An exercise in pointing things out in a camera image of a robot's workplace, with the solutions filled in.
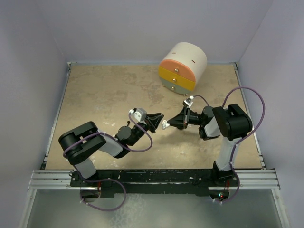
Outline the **aluminium frame rail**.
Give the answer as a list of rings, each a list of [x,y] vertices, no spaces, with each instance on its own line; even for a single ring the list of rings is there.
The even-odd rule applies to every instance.
[[[190,185],[221,189],[279,189],[275,170],[236,170],[237,176],[221,183],[206,180],[206,170],[102,170],[103,179],[114,179],[125,187],[129,185]],[[74,176],[68,170],[33,171],[29,189],[94,189],[97,183],[89,183]]]

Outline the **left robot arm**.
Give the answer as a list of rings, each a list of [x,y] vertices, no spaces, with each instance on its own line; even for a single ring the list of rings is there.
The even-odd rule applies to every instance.
[[[164,115],[148,114],[142,108],[134,108],[128,117],[127,125],[120,127],[114,136],[100,131],[94,122],[89,121],[59,137],[63,157],[75,168],[86,186],[93,186],[98,180],[97,169],[90,159],[96,151],[120,159],[130,152],[140,153],[152,148],[150,133],[156,132]]]

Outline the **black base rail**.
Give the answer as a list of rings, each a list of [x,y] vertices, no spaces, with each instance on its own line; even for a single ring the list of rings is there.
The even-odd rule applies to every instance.
[[[77,171],[69,173],[71,187],[79,187],[82,196],[112,198],[115,194],[193,194],[222,198],[229,196],[228,189],[238,186],[232,171],[215,169],[164,169],[164,170],[97,170],[88,180]]]

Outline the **white earbud charging case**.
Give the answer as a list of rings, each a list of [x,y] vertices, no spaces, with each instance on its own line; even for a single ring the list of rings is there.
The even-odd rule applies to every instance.
[[[165,129],[167,129],[169,126],[170,126],[170,124],[167,123],[166,120],[163,120],[162,125],[161,125],[161,128],[162,128],[163,130],[165,130]]]

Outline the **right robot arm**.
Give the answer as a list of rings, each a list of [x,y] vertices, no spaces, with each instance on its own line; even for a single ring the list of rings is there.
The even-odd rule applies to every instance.
[[[237,142],[244,139],[252,131],[253,125],[249,116],[238,104],[230,104],[227,108],[205,106],[200,114],[185,106],[175,117],[164,120],[161,128],[175,127],[184,130],[188,125],[197,125],[199,136],[204,141],[222,137],[220,154],[206,180],[222,186],[233,177],[233,164],[238,149]]]

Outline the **round white drawer cabinet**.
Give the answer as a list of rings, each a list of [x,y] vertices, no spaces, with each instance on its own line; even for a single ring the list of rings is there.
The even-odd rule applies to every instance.
[[[207,67],[207,56],[189,42],[177,43],[159,63],[158,75],[167,89],[187,95],[192,92]]]

